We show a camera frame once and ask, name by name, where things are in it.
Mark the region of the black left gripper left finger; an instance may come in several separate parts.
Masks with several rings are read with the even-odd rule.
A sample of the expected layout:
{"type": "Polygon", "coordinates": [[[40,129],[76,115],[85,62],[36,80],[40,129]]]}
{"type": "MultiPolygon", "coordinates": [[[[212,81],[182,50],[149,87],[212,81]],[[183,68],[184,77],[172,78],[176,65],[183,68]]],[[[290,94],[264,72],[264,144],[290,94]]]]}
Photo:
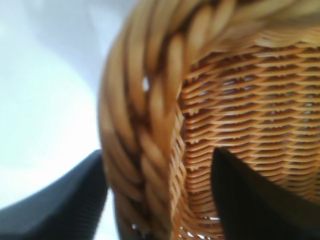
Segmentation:
{"type": "Polygon", "coordinates": [[[0,211],[2,240],[92,240],[108,196],[102,154],[93,151],[58,180],[0,211]]]}

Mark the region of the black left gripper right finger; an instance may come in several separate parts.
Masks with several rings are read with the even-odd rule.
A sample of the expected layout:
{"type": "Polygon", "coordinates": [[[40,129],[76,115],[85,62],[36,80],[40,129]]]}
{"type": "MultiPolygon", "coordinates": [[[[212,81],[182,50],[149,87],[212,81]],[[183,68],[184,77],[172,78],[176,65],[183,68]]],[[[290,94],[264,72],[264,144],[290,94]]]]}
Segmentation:
{"type": "Polygon", "coordinates": [[[223,147],[212,153],[211,192],[227,240],[318,240],[320,206],[267,180],[223,147]]]}

